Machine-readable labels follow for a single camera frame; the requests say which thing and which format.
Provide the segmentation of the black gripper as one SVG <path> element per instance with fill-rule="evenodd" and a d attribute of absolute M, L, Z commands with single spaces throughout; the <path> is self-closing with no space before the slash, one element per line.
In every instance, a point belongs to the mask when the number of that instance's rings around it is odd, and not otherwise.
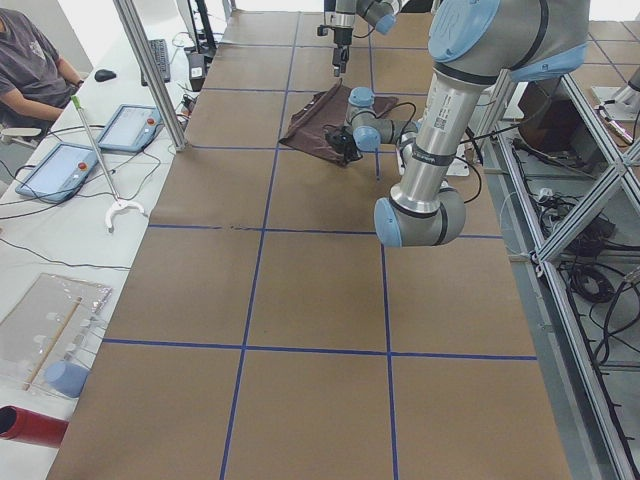
<path fill-rule="evenodd" d="M 321 24 L 316 28 L 316 35 L 319 37 L 327 36 L 329 32 L 333 34 L 332 67 L 333 75 L 340 77 L 346 73 L 349 61 L 349 46 L 352 45 L 353 29 L 351 27 L 333 26 Z"/>
<path fill-rule="evenodd" d="M 337 155 L 337 165 L 347 166 L 361 159 L 354 137 L 346 126 L 324 125 L 322 131 L 326 143 Z"/>

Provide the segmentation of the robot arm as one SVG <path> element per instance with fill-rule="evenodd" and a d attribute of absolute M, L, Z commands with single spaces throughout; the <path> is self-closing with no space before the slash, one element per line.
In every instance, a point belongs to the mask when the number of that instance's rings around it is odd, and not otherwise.
<path fill-rule="evenodd" d="M 360 17 L 370 27 L 386 35 L 396 24 L 396 17 L 405 1 L 337 0 L 325 1 L 323 22 L 316 28 L 318 37 L 333 34 L 332 69 L 335 77 L 346 73 L 350 47 L 354 38 L 356 18 Z"/>
<path fill-rule="evenodd" d="M 445 175 L 481 93 L 503 70 L 515 82 L 576 70 L 586 54 L 589 9 L 587 1 L 447 1 L 429 31 L 434 74 L 420 121 L 381 118 L 370 89 L 351 90 L 345 122 L 327 128 L 326 140 L 347 162 L 393 144 L 404 167 L 400 182 L 375 204 L 383 245 L 436 246 L 461 233 L 464 201 Z"/>

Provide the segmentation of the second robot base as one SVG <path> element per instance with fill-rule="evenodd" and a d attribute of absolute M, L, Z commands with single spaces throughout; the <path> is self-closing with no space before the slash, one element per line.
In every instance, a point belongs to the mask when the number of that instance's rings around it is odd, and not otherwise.
<path fill-rule="evenodd" d="M 622 87 L 593 86 L 596 111 L 606 120 L 631 122 L 639 115 L 639 70 Z"/>

